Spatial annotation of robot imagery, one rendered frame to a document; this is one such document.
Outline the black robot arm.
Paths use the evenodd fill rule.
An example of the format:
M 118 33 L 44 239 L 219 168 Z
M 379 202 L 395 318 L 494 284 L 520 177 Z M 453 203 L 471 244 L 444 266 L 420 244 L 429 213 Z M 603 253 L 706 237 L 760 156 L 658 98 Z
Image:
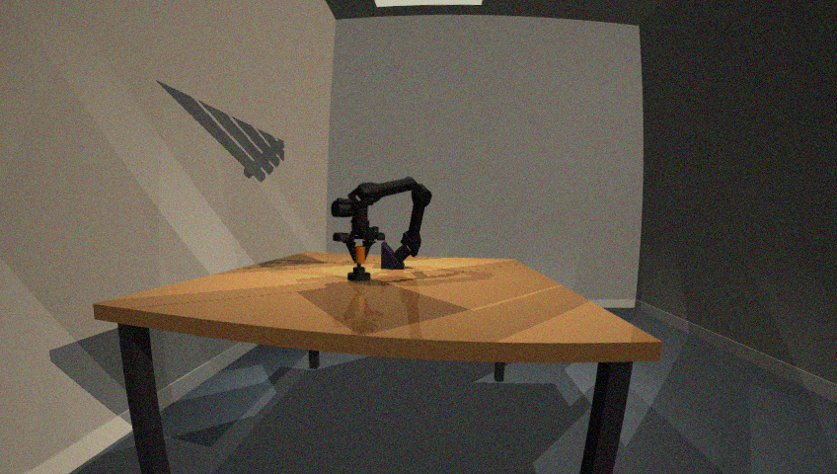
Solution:
M 406 178 L 373 184 L 360 184 L 347 197 L 348 199 L 337 198 L 332 204 L 332 216 L 336 217 L 367 217 L 367 206 L 373 205 L 373 202 L 378 201 L 381 197 L 412 191 L 412 200 L 414 203 L 410 227 L 407 232 L 403 233 L 401 243 L 403 244 L 392 255 L 401 264 L 409 255 L 416 256 L 419 251 L 421 239 L 419 235 L 424 208 L 430 203 L 432 193 L 423 185 L 418 184 L 417 181 L 410 176 Z M 358 200 L 359 196 L 361 200 Z M 378 236 L 379 228 L 377 226 L 369 227 L 369 223 L 365 226 L 356 224 L 354 228 L 354 235 L 360 239 L 372 240 L 373 236 Z M 409 250 L 409 248 L 410 250 Z

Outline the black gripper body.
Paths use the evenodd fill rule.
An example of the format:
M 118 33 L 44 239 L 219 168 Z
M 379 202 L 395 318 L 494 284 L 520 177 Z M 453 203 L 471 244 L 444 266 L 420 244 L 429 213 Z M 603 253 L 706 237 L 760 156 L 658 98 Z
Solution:
M 352 220 L 350 221 L 350 223 L 352 223 L 352 231 L 350 231 L 350 234 L 348 234 L 348 233 L 334 233 L 333 234 L 333 241 L 354 242 L 354 239 L 360 239 L 358 236 L 354 235 L 354 228 L 355 228 L 357 223 L 359 223 L 359 225 L 365 226 L 365 223 L 369 223 L 369 220 L 367 220 L 367 217 L 353 217 Z M 385 240 L 385 235 L 384 235 L 384 233 L 378 232 L 378 236 L 373 236 L 372 240 L 364 239 L 364 241 L 371 242 L 371 241 L 374 241 L 374 239 L 377 239 L 378 241 Z

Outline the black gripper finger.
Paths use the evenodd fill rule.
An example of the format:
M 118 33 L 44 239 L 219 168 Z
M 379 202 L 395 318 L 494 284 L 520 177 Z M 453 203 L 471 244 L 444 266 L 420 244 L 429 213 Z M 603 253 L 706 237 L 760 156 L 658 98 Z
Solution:
M 364 261 L 366 260 L 366 257 L 367 257 L 367 254 L 368 254 L 368 252 L 369 252 L 370 247 L 371 247 L 374 243 L 376 243 L 376 242 L 375 242 L 375 241 L 371 241 L 371 242 L 368 242 L 368 241 L 362 241 L 362 246 L 364 246 L 364 247 L 365 247 Z
M 343 243 L 346 244 L 346 246 L 347 246 L 347 248 L 348 248 L 348 250 L 351 254 L 352 259 L 355 261 L 355 245 L 356 245 L 356 242 L 343 242 Z

